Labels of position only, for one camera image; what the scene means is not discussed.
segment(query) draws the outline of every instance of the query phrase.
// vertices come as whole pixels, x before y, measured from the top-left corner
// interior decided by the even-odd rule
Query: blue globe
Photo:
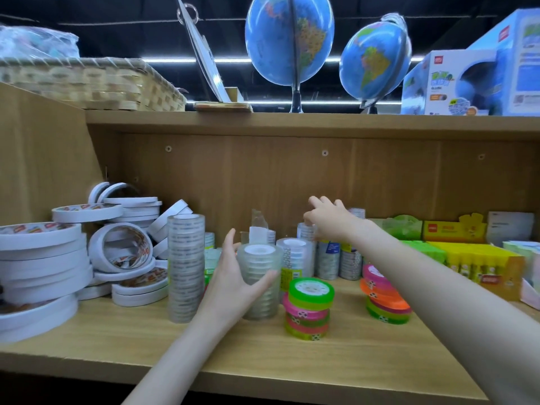
[[[341,54],[341,85],[361,101],[377,101],[392,92],[410,66],[411,44],[407,26],[398,14],[363,27]]]
[[[296,57],[300,82],[325,63],[334,40],[334,14],[328,0],[294,0]],[[253,0],[246,19],[247,53],[268,81],[292,86],[294,30],[288,0]]]

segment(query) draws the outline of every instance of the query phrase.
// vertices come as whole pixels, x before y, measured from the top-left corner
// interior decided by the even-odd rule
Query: ceiling
[[[196,6],[199,32],[216,58],[246,58],[245,18],[251,0],[182,0]],[[335,36],[330,56],[338,57],[361,27],[388,12],[405,16],[413,54],[465,48],[516,8],[539,7],[540,0],[330,0]],[[193,57],[184,28],[176,21],[176,0],[2,0],[0,23],[39,25],[79,36],[81,56],[162,58]],[[152,64],[188,99],[206,100],[195,64]],[[327,63],[302,84],[302,101],[353,101],[342,88],[339,64]],[[223,63],[226,86],[237,86],[250,101],[290,100],[290,88],[273,85],[250,63]],[[401,88],[386,100],[399,102]],[[259,111],[288,111],[265,105]],[[358,112],[356,105],[304,105],[305,112]]]

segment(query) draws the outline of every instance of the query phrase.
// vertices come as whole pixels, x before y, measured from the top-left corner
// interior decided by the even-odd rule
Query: right arm
[[[403,245],[341,201],[310,198],[305,218],[349,243],[397,288],[496,404],[540,403],[540,323],[435,260]]]

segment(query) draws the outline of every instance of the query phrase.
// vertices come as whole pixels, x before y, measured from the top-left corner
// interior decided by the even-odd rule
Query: left hand
[[[201,301],[197,317],[206,318],[229,330],[246,313],[279,275],[268,271],[257,283],[247,285],[240,273],[235,252],[240,243],[233,244],[235,230],[231,229],[223,242],[223,251]]]

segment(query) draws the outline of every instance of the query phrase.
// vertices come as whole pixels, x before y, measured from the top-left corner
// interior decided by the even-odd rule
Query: woven basket
[[[141,59],[0,59],[0,81],[83,109],[184,111],[186,98]]]

